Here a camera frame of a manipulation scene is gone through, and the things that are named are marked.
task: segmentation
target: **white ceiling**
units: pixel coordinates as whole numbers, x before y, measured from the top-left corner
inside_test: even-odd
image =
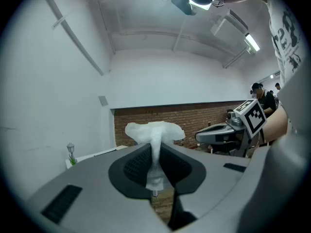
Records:
[[[188,51],[215,58],[223,65],[238,54],[245,45],[231,47],[214,37],[211,27],[233,10],[247,25],[260,51],[256,55],[245,53],[234,67],[253,66],[274,55],[269,13],[259,0],[225,4],[205,11],[198,8],[195,16],[184,15],[170,0],[99,0],[107,29],[115,50],[173,49],[181,25],[185,20],[176,50]]]

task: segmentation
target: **small plant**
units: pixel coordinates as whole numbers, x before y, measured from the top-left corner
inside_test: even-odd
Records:
[[[69,154],[69,161],[70,161],[71,165],[77,164],[77,159],[72,158],[72,157],[70,156],[70,154]]]

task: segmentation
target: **brick wall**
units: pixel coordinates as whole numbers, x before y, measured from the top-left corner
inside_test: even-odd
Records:
[[[227,110],[235,109],[243,101],[197,103],[168,105],[156,107],[126,108],[115,110],[116,144],[133,146],[135,141],[128,137],[124,130],[129,122],[145,124],[155,121],[166,121],[178,124],[184,131],[186,138],[176,141],[175,144],[184,147],[196,146],[194,134],[211,124],[225,122]]]

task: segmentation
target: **white t-shirt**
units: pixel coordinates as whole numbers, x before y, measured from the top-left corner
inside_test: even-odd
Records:
[[[296,17],[283,0],[268,0],[267,5],[272,42],[283,87],[306,58],[309,46]]]

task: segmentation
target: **printed shirt graphic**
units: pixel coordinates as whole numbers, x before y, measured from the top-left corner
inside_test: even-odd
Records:
[[[309,47],[297,19],[282,0],[268,0],[268,9],[283,87],[307,56]]]

